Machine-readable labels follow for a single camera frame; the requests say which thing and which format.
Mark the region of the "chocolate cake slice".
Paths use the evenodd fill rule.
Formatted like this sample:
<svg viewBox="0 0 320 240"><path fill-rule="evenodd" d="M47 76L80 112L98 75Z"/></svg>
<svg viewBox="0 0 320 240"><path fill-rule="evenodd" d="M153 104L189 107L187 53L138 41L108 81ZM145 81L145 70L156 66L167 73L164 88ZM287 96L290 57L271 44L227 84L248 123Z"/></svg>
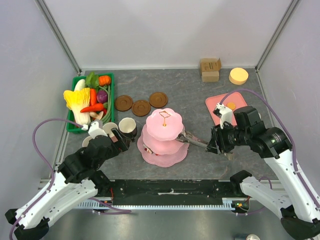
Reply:
<svg viewBox="0 0 320 240"><path fill-rule="evenodd" d="M149 154L153 154L154 152L149 148L147 147L145 144L143 144L143 149L148 152Z"/></svg>

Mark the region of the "metal tongs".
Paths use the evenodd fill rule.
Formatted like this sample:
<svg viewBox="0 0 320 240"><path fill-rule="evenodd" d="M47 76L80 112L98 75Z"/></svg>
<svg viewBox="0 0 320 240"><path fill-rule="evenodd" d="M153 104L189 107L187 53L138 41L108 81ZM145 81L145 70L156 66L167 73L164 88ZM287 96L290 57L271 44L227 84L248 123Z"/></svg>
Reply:
<svg viewBox="0 0 320 240"><path fill-rule="evenodd" d="M211 137L216 137L216 142L217 142L217 153L213 153L216 155L221 155L221 156L225 156L228 160L233 160L234 155L233 153L225 153L222 152L221 150L219 150L218 148L218 138L216 136L215 133L211 133ZM182 131L178 137L176 138L177 141L181 142L181 143L188 143L188 144L192 144L201 148L204 148L204 151L206 151L206 146L209 143L209 141L205 141L203 139L200 139L198 137L196 137L195 135L193 135L192 133L188 132L188 131Z"/></svg>

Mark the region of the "pink three-tier cake stand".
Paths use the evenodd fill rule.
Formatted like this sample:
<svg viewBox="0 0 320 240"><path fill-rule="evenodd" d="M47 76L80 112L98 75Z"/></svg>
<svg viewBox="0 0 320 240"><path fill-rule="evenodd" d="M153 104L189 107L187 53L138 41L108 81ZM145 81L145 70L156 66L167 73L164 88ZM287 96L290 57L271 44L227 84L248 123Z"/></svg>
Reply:
<svg viewBox="0 0 320 240"><path fill-rule="evenodd" d="M173 109L154 110L147 117L137 141L142 158L147 163L162 168L171 167L184 160L189 144L176 140L184 129L181 115ZM146 152L143 144L150 148L153 154Z"/></svg>

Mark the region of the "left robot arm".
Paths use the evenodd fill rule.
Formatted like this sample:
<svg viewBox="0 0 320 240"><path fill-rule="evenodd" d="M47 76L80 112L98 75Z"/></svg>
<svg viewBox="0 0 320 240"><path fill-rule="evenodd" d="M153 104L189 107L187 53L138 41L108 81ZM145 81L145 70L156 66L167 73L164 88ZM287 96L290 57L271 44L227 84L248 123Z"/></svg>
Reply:
<svg viewBox="0 0 320 240"><path fill-rule="evenodd" d="M51 171L51 180L28 203L9 209L5 217L12 225L9 238L40 240L49 228L81 202L106 196L111 182L100 170L102 164L129 149L137 134L136 124L109 122L104 130L99 120L82 125L90 140L87 146L68 155Z"/></svg>

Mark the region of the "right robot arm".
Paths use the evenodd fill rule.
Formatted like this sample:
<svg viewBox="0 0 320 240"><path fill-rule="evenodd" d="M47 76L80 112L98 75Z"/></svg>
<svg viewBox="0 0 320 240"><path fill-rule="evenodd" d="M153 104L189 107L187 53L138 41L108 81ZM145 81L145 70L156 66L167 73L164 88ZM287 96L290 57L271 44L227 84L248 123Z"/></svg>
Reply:
<svg viewBox="0 0 320 240"><path fill-rule="evenodd" d="M282 227L295 240L319 236L320 196L300 168L287 134L278 127L266 128L252 106L232 111L218 103L213 113L220 123L211 129L208 150L227 154L236 146L250 147L273 170L287 195L264 186L246 170L230 178L230 193L257 200L280 219Z"/></svg>

